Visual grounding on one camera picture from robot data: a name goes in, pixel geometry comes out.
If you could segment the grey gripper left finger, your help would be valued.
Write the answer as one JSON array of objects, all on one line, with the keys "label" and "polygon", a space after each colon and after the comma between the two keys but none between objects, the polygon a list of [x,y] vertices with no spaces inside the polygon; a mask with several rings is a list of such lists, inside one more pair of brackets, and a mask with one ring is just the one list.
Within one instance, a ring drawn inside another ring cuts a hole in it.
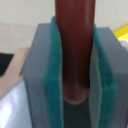
[{"label": "grey gripper left finger", "polygon": [[38,25],[22,75],[33,128],[63,128],[62,47],[55,18]]}]

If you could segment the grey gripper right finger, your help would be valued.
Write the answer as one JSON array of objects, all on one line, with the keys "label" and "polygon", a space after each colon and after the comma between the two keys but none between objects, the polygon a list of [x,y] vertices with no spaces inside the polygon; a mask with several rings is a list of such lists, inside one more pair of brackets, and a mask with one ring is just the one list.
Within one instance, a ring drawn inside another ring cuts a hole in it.
[{"label": "grey gripper right finger", "polygon": [[89,111],[91,128],[128,128],[128,52],[108,27],[94,27]]}]

